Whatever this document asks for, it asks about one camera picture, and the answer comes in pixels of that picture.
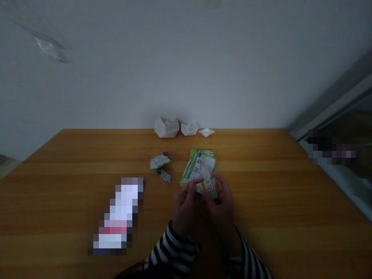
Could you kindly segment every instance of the person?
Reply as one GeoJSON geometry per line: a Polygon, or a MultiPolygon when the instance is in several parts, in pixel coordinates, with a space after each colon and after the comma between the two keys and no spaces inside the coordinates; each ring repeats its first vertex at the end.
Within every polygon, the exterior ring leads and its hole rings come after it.
{"type": "MultiPolygon", "coordinates": [[[[228,278],[272,278],[256,252],[248,245],[233,222],[233,197],[228,181],[218,174],[220,182],[216,203],[204,190],[201,195],[224,248],[224,271],[228,278]]],[[[195,185],[203,179],[188,182],[174,196],[174,217],[144,263],[122,272],[119,278],[184,278],[200,252],[200,244],[189,235],[193,223],[195,185]]]]}

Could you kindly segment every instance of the white origami box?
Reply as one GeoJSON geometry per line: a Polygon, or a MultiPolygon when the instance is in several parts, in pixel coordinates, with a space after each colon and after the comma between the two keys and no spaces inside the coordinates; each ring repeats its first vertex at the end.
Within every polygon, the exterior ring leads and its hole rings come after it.
{"type": "Polygon", "coordinates": [[[181,132],[185,136],[194,136],[198,132],[198,123],[194,122],[190,125],[181,123],[181,132]]]}
{"type": "Polygon", "coordinates": [[[177,136],[179,131],[179,122],[176,118],[172,122],[169,122],[167,119],[158,117],[155,121],[155,133],[160,138],[174,138],[177,136]]]}

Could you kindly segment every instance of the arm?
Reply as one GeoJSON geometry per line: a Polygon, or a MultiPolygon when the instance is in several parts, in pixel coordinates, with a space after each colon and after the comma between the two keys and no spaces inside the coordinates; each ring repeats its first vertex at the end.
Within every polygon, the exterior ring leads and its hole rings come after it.
{"type": "Polygon", "coordinates": [[[224,253],[224,270],[228,278],[272,278],[267,268],[261,262],[260,257],[248,245],[245,238],[241,235],[235,227],[235,237],[230,237],[231,244],[227,247],[224,253]],[[237,246],[239,243],[241,248],[241,255],[231,254],[230,247],[237,246]]]}
{"type": "Polygon", "coordinates": [[[191,264],[199,253],[200,244],[190,236],[186,239],[181,238],[173,229],[172,221],[170,221],[158,243],[146,258],[143,270],[164,264],[172,277],[183,278],[190,272],[191,264]]]}
{"type": "Polygon", "coordinates": [[[272,278],[256,252],[233,223],[233,197],[229,183],[218,174],[212,174],[220,181],[218,189],[220,204],[216,204],[208,192],[201,194],[211,214],[212,222],[224,247],[224,270],[228,278],[272,278]]]}
{"type": "Polygon", "coordinates": [[[200,252],[200,244],[189,235],[193,222],[195,184],[203,179],[188,182],[174,196],[174,217],[158,243],[146,258],[143,270],[163,266],[168,275],[184,278],[200,252]]]}

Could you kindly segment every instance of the black and white striped shirt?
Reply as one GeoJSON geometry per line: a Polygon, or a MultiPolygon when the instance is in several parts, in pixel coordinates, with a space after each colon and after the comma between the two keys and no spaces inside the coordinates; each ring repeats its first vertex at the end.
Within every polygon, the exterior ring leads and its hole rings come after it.
{"type": "MultiPolygon", "coordinates": [[[[272,278],[256,252],[238,231],[242,246],[241,257],[229,257],[224,253],[224,270],[228,278],[272,278]]],[[[157,264],[166,264],[174,278],[184,278],[190,272],[195,257],[200,253],[200,244],[192,237],[182,239],[172,228],[172,221],[146,258],[143,270],[157,264]]]]}

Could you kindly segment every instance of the wooden table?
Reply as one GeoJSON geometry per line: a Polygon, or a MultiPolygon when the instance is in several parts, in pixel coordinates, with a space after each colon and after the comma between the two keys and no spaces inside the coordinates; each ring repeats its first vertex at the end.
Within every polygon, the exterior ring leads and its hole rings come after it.
{"type": "MultiPolygon", "coordinates": [[[[276,278],[372,278],[372,225],[283,129],[160,139],[153,130],[63,130],[0,182],[2,278],[107,278],[144,260],[173,215],[190,149],[214,149],[235,222],[276,278]],[[166,184],[150,159],[169,151],[166,184]],[[126,256],[87,256],[121,177],[147,181],[126,256]]],[[[220,247],[198,207],[193,270],[220,278],[220,247]]]]}

